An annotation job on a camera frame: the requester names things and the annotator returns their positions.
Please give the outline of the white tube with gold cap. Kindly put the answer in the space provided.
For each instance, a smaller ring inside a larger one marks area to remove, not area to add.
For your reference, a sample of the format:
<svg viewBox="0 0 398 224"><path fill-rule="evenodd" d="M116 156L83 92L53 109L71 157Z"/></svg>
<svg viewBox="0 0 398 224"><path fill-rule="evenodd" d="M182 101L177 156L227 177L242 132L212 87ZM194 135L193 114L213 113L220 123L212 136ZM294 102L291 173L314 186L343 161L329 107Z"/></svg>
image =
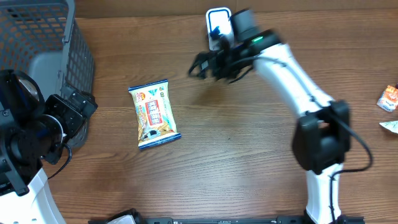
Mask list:
<svg viewBox="0 0 398 224"><path fill-rule="evenodd" d="M398 133L398 121L386 121L379 124L392 133Z"/></svg>

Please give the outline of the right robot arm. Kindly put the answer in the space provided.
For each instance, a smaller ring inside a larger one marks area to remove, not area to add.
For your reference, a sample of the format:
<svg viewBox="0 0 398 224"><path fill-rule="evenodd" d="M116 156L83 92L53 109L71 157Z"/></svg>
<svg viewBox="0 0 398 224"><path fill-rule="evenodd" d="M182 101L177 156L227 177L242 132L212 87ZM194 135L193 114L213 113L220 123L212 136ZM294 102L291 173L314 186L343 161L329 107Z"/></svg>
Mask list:
<svg viewBox="0 0 398 224"><path fill-rule="evenodd" d="M230 83L255 71L284 100L296 119L293 154L306 172L308 200L300 223L348 223L338 205L345 154L351 147L349 106L317 86L288 43L261 30L252 10L226 7L206 13L209 51L197 55L188 73Z"/></svg>

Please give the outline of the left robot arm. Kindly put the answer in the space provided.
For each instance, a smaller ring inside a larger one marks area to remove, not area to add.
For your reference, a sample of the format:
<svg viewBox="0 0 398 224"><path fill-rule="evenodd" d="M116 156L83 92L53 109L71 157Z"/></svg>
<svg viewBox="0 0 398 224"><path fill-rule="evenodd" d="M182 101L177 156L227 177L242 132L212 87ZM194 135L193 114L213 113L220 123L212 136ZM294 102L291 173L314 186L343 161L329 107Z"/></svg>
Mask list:
<svg viewBox="0 0 398 224"><path fill-rule="evenodd" d="M43 161L56 164L98 105L73 88L67 99L44 98L37 83L17 70L1 71L1 223L64 223Z"/></svg>

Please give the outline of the gold blue wipes packet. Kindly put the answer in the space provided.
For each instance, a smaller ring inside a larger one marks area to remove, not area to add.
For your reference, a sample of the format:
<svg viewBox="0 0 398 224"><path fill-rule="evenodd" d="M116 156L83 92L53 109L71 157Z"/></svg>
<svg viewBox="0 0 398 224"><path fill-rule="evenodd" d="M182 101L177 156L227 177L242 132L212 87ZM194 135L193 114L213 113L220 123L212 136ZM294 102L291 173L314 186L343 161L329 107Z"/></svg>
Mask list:
<svg viewBox="0 0 398 224"><path fill-rule="evenodd" d="M138 122L138 148L143 151L180 139L169 99L169 81L130 86Z"/></svg>

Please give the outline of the small orange packet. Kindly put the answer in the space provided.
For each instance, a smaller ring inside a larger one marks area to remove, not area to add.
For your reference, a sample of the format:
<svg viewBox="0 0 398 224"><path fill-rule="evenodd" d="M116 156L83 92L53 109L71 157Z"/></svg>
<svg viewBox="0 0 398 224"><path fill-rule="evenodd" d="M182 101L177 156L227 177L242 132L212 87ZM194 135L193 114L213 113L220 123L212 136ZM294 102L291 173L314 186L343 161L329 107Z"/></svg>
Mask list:
<svg viewBox="0 0 398 224"><path fill-rule="evenodd" d="M397 108L397 88L388 85L378 99L377 105L388 112L393 112Z"/></svg>

